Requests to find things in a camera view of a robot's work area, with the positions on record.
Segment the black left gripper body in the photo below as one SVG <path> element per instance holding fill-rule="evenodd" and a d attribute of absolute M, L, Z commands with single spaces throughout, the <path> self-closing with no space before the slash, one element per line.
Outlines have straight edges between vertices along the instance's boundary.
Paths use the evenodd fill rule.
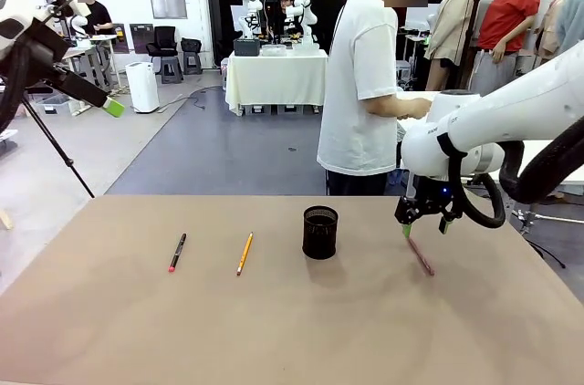
<path fill-rule="evenodd" d="M 86 97 L 86 81 L 58 63 L 69 49 L 68 44 L 54 30 L 38 19 L 20 37 L 20 43 L 29 51 L 25 86 L 31 88 L 44 83 L 70 97 Z"/>

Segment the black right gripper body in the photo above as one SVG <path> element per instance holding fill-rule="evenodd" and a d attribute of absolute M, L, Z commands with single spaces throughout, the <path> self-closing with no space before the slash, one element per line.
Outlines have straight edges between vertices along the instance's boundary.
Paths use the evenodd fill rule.
<path fill-rule="evenodd" d="M 425 215 L 441 214 L 446 222 L 459 217 L 454 194 L 448 182 L 411 174 L 406 194 L 398 201 L 395 218 L 412 224 Z"/>

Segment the person's right hand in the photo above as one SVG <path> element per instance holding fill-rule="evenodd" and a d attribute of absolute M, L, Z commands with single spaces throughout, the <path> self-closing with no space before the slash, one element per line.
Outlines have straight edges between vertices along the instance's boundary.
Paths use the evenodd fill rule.
<path fill-rule="evenodd" d="M 416 98 L 408 101 L 408 117 L 420 120 L 425 117 L 432 106 L 432 102 L 424 98 Z"/>

